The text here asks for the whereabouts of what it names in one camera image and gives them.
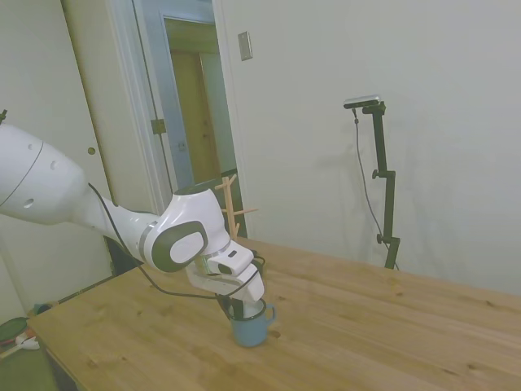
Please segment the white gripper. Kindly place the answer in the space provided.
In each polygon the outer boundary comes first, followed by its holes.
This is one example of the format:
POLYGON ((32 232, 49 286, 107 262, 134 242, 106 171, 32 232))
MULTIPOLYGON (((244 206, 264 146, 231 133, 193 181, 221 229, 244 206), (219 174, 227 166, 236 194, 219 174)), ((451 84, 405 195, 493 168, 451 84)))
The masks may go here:
POLYGON ((230 307, 232 300, 232 317, 244 317, 244 303, 259 301, 264 293, 265 287, 259 270, 250 264, 239 275, 216 275, 209 276, 199 272, 197 268, 190 265, 186 268, 190 283, 199 289, 218 294, 217 302, 228 319, 231 319, 230 307))

